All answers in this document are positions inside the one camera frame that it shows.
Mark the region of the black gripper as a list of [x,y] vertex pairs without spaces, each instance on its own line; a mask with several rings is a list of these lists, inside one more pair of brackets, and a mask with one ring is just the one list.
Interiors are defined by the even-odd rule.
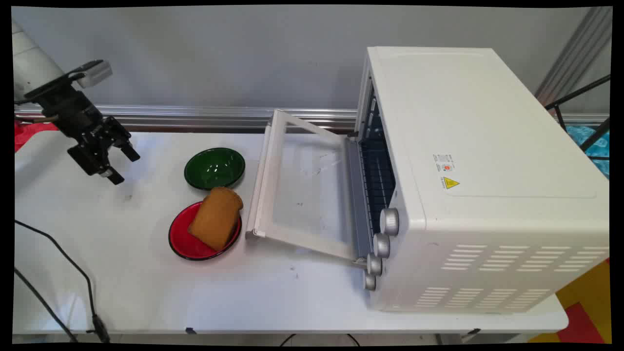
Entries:
[[131,161],[140,159],[131,143],[131,133],[113,117],[104,117],[87,96],[72,84],[84,74],[64,74],[41,87],[26,93],[26,102],[42,107],[45,117],[55,118],[54,124],[78,145],[67,153],[88,175],[100,175],[112,184],[119,185],[124,178],[108,161],[111,147],[120,149]]

